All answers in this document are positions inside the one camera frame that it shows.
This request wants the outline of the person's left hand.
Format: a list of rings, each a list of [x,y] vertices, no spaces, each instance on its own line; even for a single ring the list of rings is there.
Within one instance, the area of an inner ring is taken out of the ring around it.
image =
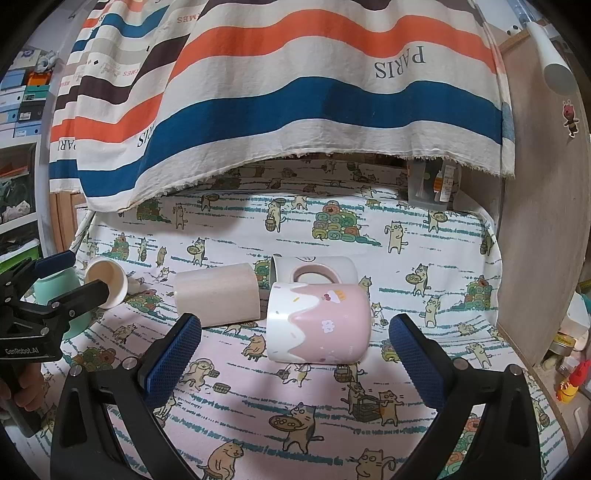
[[[43,384],[40,364],[29,363],[19,378],[21,390],[13,395],[10,388],[1,382],[0,396],[2,400],[10,400],[14,397],[14,403],[18,407],[24,408],[26,411],[34,411],[43,402]]]

